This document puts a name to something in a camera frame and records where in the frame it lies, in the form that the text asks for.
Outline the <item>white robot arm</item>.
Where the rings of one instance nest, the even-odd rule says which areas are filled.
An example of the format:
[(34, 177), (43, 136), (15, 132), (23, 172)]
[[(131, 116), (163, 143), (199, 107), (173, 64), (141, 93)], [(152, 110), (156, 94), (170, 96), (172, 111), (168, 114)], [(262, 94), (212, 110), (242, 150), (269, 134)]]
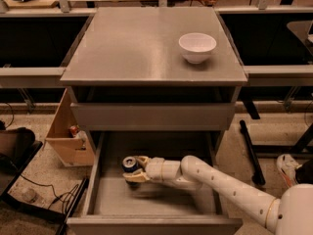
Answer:
[(128, 156), (121, 166), (128, 182), (160, 183), (189, 191), (208, 186), (275, 235), (313, 235), (312, 184), (292, 186), (278, 199), (195, 156), (180, 161)]

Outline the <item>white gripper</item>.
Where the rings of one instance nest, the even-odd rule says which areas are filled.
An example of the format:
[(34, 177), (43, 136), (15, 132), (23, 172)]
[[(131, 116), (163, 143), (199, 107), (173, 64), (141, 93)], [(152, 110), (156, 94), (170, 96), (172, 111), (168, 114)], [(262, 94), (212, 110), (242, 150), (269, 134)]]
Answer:
[(136, 162), (140, 166), (139, 169), (133, 172), (124, 172), (123, 177), (127, 182), (144, 183), (146, 181), (161, 181), (163, 158), (152, 158), (147, 156), (136, 156)]

